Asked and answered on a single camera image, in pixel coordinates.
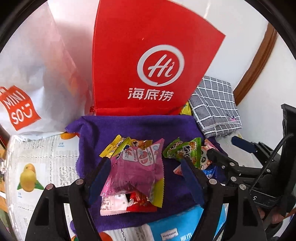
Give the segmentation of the magenta barcode snack packet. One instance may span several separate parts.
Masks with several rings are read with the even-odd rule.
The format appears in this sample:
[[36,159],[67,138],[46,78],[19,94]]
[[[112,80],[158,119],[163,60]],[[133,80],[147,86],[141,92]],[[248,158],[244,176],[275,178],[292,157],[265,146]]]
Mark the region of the magenta barcode snack packet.
[[111,171],[100,196],[108,197],[142,193],[152,205],[161,208],[164,198],[163,138],[151,143],[135,145],[130,137],[125,138],[110,157]]

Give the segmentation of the brown wooden door frame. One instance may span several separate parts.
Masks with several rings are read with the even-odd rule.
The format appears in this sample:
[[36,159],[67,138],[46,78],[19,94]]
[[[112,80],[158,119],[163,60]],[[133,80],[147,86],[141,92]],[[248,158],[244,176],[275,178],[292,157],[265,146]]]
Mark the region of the brown wooden door frame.
[[245,72],[240,82],[234,89],[234,99],[238,106],[244,97],[248,94],[249,90],[255,84],[257,78],[265,68],[270,55],[274,49],[278,33],[271,23],[268,23],[266,32],[262,42],[255,54],[248,70]]

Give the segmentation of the red Haidilao paper bag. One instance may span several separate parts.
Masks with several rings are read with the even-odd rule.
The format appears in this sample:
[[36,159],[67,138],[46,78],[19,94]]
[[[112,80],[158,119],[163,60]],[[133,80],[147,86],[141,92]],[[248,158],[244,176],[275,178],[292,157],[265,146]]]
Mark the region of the red Haidilao paper bag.
[[100,1],[93,36],[96,115],[177,115],[225,36],[172,1]]

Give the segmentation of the red candy packet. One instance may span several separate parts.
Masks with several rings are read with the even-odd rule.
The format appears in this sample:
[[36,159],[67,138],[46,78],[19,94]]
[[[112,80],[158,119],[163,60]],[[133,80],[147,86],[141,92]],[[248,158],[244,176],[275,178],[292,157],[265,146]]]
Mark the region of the red candy packet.
[[140,192],[132,192],[129,196],[127,212],[157,212],[158,208],[148,201],[147,197]]

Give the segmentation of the Lotso bear lollipop packet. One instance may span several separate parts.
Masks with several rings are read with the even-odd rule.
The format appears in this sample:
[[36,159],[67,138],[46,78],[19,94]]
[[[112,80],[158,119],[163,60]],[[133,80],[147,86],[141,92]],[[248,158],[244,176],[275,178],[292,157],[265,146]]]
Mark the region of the Lotso bear lollipop packet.
[[183,175],[181,166],[178,166],[177,168],[175,168],[175,169],[173,170],[173,172],[174,172],[175,174],[177,174],[177,175],[180,175],[180,176]]

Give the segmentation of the yellow snack packet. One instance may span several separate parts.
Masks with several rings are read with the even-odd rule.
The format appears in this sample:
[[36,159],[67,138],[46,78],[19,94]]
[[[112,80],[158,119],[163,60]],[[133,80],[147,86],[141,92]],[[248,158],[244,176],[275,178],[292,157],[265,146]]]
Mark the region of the yellow snack packet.
[[[124,140],[125,140],[125,137],[122,137],[121,135],[117,135],[115,139],[101,152],[99,156],[101,158],[103,157],[111,158],[115,150],[120,146],[120,144],[123,143]],[[137,140],[137,139],[131,138],[130,144],[133,147],[139,147],[141,149],[145,149],[146,147],[152,144],[152,140]]]

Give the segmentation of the blue tissue pack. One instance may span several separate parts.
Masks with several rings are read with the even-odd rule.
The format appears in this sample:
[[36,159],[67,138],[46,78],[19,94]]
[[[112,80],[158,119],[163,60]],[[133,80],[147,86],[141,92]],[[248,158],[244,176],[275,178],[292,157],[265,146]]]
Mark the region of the blue tissue pack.
[[190,240],[204,209],[196,205],[181,213],[142,225],[146,240]]

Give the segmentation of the blue snack packet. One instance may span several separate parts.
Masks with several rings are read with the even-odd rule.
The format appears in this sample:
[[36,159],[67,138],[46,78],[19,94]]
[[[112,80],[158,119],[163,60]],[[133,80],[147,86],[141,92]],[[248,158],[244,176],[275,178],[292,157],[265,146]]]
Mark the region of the blue snack packet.
[[208,179],[217,179],[217,177],[216,177],[216,171],[217,171],[216,168],[212,168],[212,169],[204,169],[204,170],[203,170],[203,173],[205,174],[205,176],[206,176]]

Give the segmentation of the white Miniso plastic bag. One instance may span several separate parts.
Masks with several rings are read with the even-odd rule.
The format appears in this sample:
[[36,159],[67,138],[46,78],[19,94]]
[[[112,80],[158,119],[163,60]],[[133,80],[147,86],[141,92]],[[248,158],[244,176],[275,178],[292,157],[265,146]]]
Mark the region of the white Miniso plastic bag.
[[91,85],[79,74],[48,4],[42,4],[1,51],[1,127],[10,136],[63,132],[91,105]]

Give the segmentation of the pink Haidilao chips packet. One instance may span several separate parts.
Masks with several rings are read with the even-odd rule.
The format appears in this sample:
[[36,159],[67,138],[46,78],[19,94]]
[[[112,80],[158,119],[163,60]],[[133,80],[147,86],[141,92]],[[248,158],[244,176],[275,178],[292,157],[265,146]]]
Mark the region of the pink Haidilao chips packet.
[[201,146],[201,159],[200,159],[201,170],[207,169],[212,164],[212,161],[207,157],[207,152],[210,149],[218,150],[208,139],[205,139],[204,145]]

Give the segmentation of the green snack packet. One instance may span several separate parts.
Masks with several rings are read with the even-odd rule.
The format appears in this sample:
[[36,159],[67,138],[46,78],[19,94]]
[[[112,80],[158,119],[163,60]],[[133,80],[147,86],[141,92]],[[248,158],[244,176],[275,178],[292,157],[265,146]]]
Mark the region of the green snack packet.
[[163,156],[169,159],[182,160],[189,158],[196,168],[201,168],[201,138],[183,142],[180,138],[172,141],[164,150]]

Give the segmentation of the fruit print table cover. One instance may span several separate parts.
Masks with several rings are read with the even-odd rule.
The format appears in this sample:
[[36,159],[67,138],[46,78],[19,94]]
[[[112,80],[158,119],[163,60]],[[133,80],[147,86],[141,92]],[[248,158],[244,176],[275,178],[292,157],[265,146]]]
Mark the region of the fruit print table cover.
[[[49,183],[68,186],[76,179],[79,138],[64,140],[60,135],[25,141],[13,135],[6,153],[6,200],[13,230],[18,240],[25,240],[30,219],[37,202]],[[32,164],[40,187],[26,192],[19,187],[20,175]],[[142,226],[107,230],[100,233],[103,240],[146,240]]]

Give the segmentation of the purple towel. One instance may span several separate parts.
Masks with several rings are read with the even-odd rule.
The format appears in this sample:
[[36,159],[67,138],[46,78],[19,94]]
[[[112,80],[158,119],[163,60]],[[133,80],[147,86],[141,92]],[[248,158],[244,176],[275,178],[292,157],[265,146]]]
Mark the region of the purple towel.
[[[182,141],[205,138],[190,115],[89,115],[73,121],[66,126],[65,130],[79,135],[79,158],[76,162],[76,170],[81,178],[98,165],[101,160],[99,155],[117,135],[136,140],[157,141],[163,138],[165,146],[176,138]],[[163,207],[157,212],[101,216],[99,213],[101,199],[98,199],[89,209],[98,232],[141,226],[180,213],[195,205],[184,177],[173,172],[179,162],[163,159],[163,163],[165,172]]]

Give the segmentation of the pale pink nougat packet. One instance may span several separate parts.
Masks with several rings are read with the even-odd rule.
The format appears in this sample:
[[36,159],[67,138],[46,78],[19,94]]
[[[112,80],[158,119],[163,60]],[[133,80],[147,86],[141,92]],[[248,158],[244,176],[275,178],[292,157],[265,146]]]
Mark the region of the pale pink nougat packet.
[[111,215],[128,213],[128,211],[126,210],[127,206],[128,206],[128,200],[125,194],[102,197],[100,215],[111,216]]

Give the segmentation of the grey checked folded cloth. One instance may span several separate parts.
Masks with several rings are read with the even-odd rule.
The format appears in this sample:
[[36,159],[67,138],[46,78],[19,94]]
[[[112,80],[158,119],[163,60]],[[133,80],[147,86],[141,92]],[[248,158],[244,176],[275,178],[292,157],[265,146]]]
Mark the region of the grey checked folded cloth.
[[189,105],[206,138],[224,137],[242,128],[229,82],[203,76],[189,99]]

